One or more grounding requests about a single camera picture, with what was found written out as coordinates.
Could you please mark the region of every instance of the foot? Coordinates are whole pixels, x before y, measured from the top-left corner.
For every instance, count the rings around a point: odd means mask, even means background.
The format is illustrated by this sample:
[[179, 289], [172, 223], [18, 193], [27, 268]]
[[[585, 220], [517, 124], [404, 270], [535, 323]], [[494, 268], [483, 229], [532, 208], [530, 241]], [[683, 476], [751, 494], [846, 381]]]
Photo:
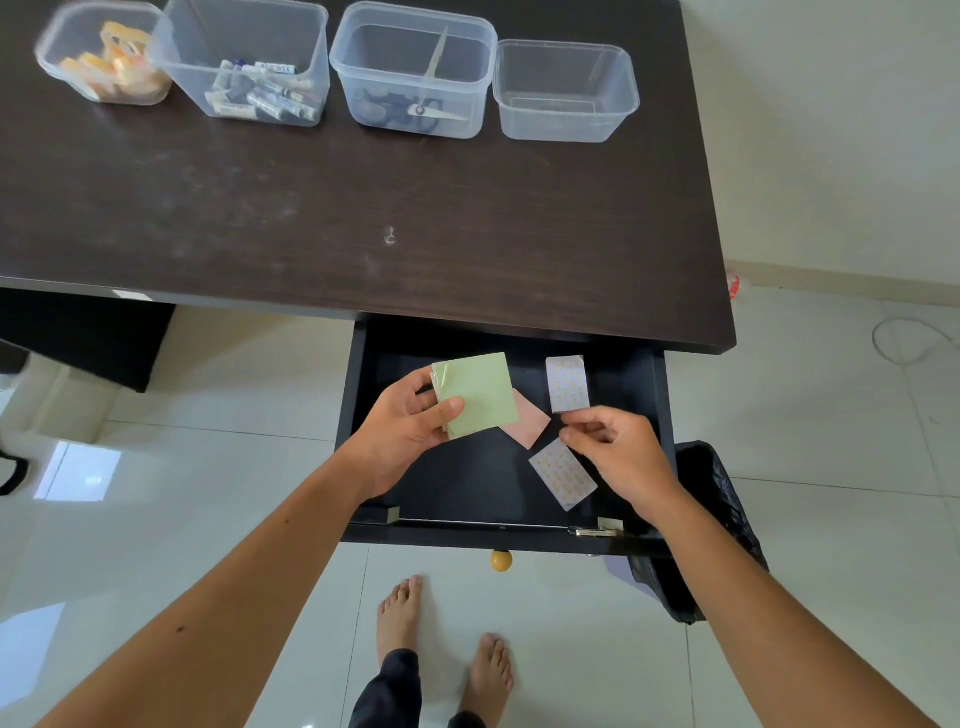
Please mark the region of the foot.
[[484, 635], [480, 638], [473, 664], [470, 665], [460, 712], [470, 711], [483, 720], [486, 728], [496, 728], [513, 689], [510, 650], [499, 637]]
[[394, 587], [393, 593], [376, 610], [376, 656], [383, 666], [395, 649], [417, 651], [420, 624], [420, 592], [423, 578], [411, 576]]

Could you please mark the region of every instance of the drawer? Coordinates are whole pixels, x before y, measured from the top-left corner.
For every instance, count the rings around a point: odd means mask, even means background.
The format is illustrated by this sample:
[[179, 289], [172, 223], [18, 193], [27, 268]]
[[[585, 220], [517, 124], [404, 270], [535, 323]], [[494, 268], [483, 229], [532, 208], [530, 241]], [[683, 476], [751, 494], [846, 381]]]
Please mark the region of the drawer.
[[[398, 379], [436, 361], [491, 352], [506, 353], [516, 389], [547, 413], [544, 360], [581, 354], [591, 403], [646, 415], [675, 462], [662, 351], [630, 339], [517, 336], [395, 316], [370, 316], [356, 324], [337, 447], [363, 423], [380, 393]], [[554, 416], [530, 450], [495, 428], [428, 451], [390, 493], [358, 512], [345, 540], [588, 554], [665, 553], [659, 534], [585, 458], [581, 462], [598, 489], [569, 512], [554, 499], [528, 460], [556, 439], [561, 428]], [[369, 522], [370, 513], [385, 513], [389, 507], [399, 508], [397, 521]], [[577, 529], [596, 529], [601, 517], [624, 521], [629, 536], [575, 534]]]

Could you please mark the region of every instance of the white cable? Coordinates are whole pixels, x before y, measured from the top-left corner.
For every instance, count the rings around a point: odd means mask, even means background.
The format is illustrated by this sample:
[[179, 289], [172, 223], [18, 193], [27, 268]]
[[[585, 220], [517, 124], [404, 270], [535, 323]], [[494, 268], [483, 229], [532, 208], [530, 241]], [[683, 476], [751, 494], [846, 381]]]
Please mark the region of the white cable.
[[[889, 324], [893, 324], [893, 323], [896, 322], [896, 321], [903, 321], [903, 322], [908, 323], [908, 324], [920, 324], [920, 326], [925, 327], [925, 328], [929, 328], [931, 331], [933, 331], [934, 333], [936, 333], [938, 336], [941, 336], [941, 337], [943, 338], [943, 341], [938, 341], [937, 343], [935, 343], [935, 344], [927, 347], [920, 355], [915, 356], [915, 357], [913, 357], [913, 358], [911, 358], [911, 359], [898, 360], [898, 359], [894, 358], [893, 356], [888, 355], [887, 352], [885, 352], [885, 351], [883, 350], [883, 348], [879, 345], [879, 343], [878, 343], [877, 340], [876, 340], [876, 334], [877, 334], [878, 331], [880, 331], [880, 329], [881, 329], [882, 327], [885, 327], [885, 326], [887, 326], [887, 325], [889, 325]], [[873, 332], [873, 334], [871, 334], [871, 338], [872, 338], [873, 341], [874, 341], [874, 349], [876, 349], [876, 353], [878, 353], [878, 354], [879, 354], [880, 356], [882, 356], [884, 359], [886, 359], [887, 361], [889, 361], [891, 364], [896, 364], [896, 365], [901, 366], [901, 367], [912, 367], [914, 364], [920, 364], [920, 362], [924, 361], [925, 359], [928, 359], [931, 354], [933, 354], [937, 349], [939, 349], [939, 348], [940, 348], [942, 345], [944, 345], [945, 343], [946, 343], [946, 344], [950, 344], [951, 346], [953, 346], [955, 349], [957, 349], [957, 350], [960, 352], [960, 341], [957, 341], [956, 339], [950, 338], [950, 336], [949, 336], [948, 334], [946, 334], [946, 333], [944, 333], [943, 331], [939, 330], [938, 328], [936, 328], [936, 327], [933, 326], [932, 324], [927, 323], [926, 321], [922, 321], [922, 320], [920, 320], [920, 319], [908, 318], [908, 317], [893, 316], [893, 317], [891, 317], [891, 318], [889, 318], [889, 319], [884, 319], [883, 321], [881, 321], [879, 324], [877, 324], [877, 325], [874, 327], [874, 332]]]

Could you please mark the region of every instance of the leg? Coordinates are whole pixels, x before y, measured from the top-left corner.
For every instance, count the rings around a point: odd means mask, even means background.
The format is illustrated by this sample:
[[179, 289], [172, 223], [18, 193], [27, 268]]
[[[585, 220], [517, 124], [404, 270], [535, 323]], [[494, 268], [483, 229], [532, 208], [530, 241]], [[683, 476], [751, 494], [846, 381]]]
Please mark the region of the leg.
[[423, 579], [398, 584], [376, 613], [380, 674], [364, 689], [349, 728], [417, 728], [420, 724], [420, 662], [417, 627]]
[[484, 635], [470, 665], [460, 712], [447, 728], [496, 728], [513, 689], [507, 645], [495, 635]]

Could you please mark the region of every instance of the left hand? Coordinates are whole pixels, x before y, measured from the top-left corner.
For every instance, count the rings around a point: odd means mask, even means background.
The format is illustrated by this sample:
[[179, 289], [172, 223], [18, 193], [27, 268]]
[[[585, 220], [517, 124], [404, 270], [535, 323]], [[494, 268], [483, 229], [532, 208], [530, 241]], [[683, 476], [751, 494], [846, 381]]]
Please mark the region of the left hand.
[[449, 439], [443, 426], [464, 411], [464, 400], [437, 403], [432, 389], [417, 394], [430, 383], [430, 367], [423, 367], [391, 384], [340, 448], [365, 476], [365, 498], [385, 494], [418, 457]]

